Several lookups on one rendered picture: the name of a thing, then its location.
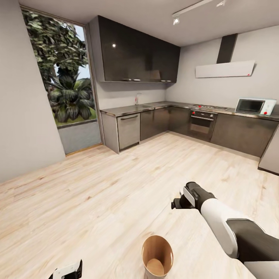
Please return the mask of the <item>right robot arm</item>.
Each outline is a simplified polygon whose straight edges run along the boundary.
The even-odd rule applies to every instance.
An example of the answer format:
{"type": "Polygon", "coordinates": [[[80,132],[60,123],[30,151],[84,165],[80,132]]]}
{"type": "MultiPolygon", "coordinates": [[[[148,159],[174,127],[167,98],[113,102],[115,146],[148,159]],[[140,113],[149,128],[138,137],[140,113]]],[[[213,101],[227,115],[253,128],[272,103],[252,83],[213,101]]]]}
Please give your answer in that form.
{"type": "Polygon", "coordinates": [[[199,210],[230,258],[242,262],[256,279],[279,279],[279,239],[195,182],[186,183],[179,194],[172,209],[199,210]]]}

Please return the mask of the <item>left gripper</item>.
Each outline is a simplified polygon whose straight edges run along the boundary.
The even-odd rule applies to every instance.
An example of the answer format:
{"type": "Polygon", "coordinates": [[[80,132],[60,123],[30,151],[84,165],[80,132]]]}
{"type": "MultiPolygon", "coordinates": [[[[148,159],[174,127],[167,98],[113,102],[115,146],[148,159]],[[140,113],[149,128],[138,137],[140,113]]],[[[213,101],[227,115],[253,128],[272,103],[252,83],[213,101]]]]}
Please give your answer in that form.
{"type": "MultiPolygon", "coordinates": [[[[79,264],[79,268],[76,271],[69,273],[68,275],[65,275],[64,279],[80,279],[82,277],[82,265],[83,265],[83,262],[81,260],[80,264],[79,264]]],[[[49,277],[49,279],[53,279],[53,273],[49,277]]]]}

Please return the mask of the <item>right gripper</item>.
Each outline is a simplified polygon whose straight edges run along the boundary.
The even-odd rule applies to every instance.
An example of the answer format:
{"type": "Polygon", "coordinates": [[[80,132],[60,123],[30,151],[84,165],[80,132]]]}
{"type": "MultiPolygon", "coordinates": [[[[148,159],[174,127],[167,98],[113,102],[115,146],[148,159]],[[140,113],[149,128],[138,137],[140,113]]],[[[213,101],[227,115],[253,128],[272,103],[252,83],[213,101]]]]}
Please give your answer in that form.
{"type": "MultiPolygon", "coordinates": [[[[183,196],[182,196],[183,197],[183,196]]],[[[171,208],[174,209],[194,209],[192,205],[188,205],[183,201],[183,198],[175,198],[173,202],[171,202],[171,208]]]]}

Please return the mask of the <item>trash can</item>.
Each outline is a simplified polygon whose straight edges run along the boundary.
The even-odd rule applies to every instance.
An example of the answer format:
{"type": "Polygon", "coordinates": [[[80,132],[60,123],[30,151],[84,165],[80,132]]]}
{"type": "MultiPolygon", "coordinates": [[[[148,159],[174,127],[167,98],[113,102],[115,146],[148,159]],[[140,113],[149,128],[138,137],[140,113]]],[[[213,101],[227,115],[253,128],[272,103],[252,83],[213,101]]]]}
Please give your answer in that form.
{"type": "Polygon", "coordinates": [[[152,235],[144,241],[141,251],[148,279],[164,279],[174,262],[169,242],[160,235],[152,235]]]}

